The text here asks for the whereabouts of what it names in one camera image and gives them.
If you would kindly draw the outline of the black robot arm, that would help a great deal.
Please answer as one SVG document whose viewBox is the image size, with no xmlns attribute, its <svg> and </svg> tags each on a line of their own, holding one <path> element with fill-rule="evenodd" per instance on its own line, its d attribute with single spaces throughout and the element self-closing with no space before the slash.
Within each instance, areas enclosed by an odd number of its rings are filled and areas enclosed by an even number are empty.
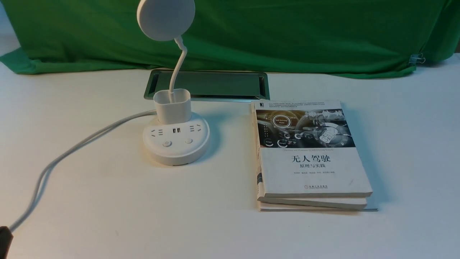
<svg viewBox="0 0 460 259">
<path fill-rule="evenodd" d="M 13 238 L 14 236 L 7 226 L 0 227 L 0 258 L 1 259 L 7 258 Z"/>
</svg>

